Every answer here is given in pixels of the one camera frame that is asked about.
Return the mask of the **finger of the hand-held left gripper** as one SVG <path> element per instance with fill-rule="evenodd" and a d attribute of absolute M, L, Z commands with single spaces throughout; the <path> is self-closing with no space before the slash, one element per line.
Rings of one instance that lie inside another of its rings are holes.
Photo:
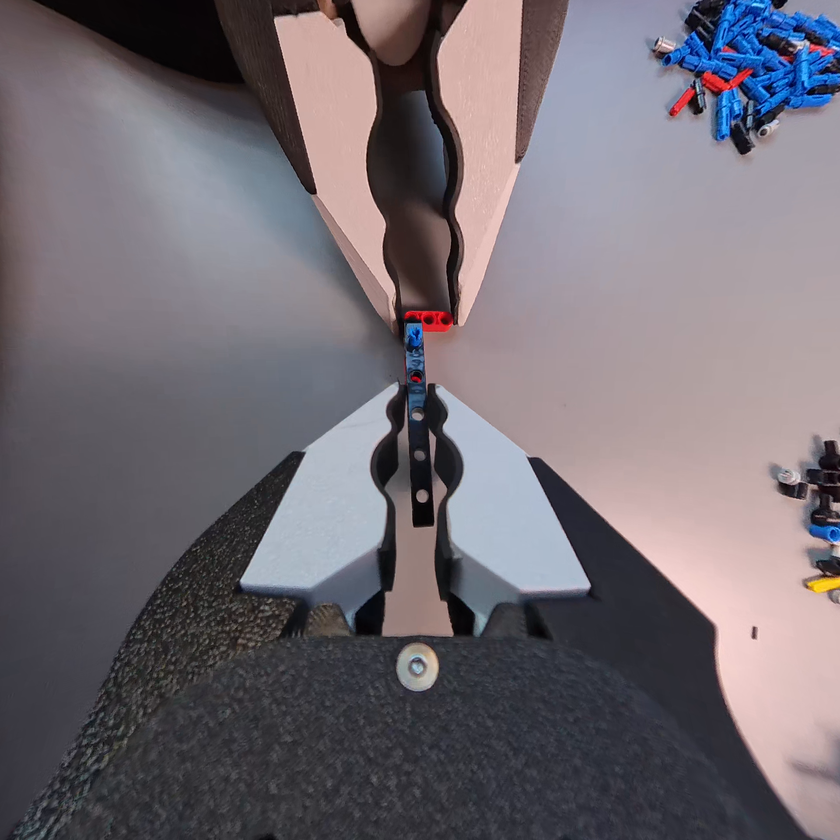
<path fill-rule="evenodd" d="M 324 14 L 275 17 L 276 33 L 324 222 L 366 296 L 396 328 L 396 285 L 385 266 L 385 220 L 367 153 L 377 116 L 370 58 Z"/>
<path fill-rule="evenodd" d="M 444 140 L 450 306 L 463 326 L 518 176 L 522 1 L 468 1 L 434 31 L 427 98 Z"/>

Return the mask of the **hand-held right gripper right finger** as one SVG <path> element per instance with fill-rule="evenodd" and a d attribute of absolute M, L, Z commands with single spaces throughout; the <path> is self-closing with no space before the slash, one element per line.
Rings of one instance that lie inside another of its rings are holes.
<path fill-rule="evenodd" d="M 528 455 L 440 385 L 427 418 L 446 492 L 435 573 L 455 634 L 481 634 L 502 603 L 588 595 L 591 583 Z"/>

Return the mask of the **long black lego beam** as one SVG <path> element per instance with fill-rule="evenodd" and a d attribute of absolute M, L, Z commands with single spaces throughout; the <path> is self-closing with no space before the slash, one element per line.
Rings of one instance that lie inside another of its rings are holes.
<path fill-rule="evenodd" d="M 407 440 L 412 516 L 415 528 L 434 525 L 431 451 L 426 419 L 427 382 L 423 347 L 405 350 Z"/>

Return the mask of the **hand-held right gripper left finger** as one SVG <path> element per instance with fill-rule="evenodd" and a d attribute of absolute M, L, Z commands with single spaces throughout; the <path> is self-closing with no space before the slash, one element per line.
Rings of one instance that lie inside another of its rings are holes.
<path fill-rule="evenodd" d="M 266 532 L 239 580 L 248 594 L 335 604 L 356 629 L 358 611 L 384 592 L 394 549 L 394 506 L 384 492 L 396 470 L 403 404 L 394 383 L 304 450 Z"/>

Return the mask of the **pile of mixed lego pieces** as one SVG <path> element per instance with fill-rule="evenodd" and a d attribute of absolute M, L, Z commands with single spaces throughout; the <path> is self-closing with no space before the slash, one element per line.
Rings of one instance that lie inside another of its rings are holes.
<path fill-rule="evenodd" d="M 828 549 L 828 555 L 814 562 L 819 575 L 804 582 L 809 592 L 826 595 L 839 604 L 839 444 L 822 441 L 823 452 L 815 467 L 807 469 L 773 468 L 779 493 L 798 501 L 813 501 L 806 529 L 811 537 Z"/>

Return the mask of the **pile of blue lego pins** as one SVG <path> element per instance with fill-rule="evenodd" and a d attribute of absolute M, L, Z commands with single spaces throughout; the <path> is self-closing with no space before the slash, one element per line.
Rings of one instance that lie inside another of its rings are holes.
<path fill-rule="evenodd" d="M 702 1 L 681 44 L 660 37 L 653 55 L 690 84 L 670 107 L 709 112 L 713 137 L 740 155 L 770 136 L 785 111 L 821 109 L 839 92 L 839 26 L 823 14 L 788 13 L 784 1 Z"/>

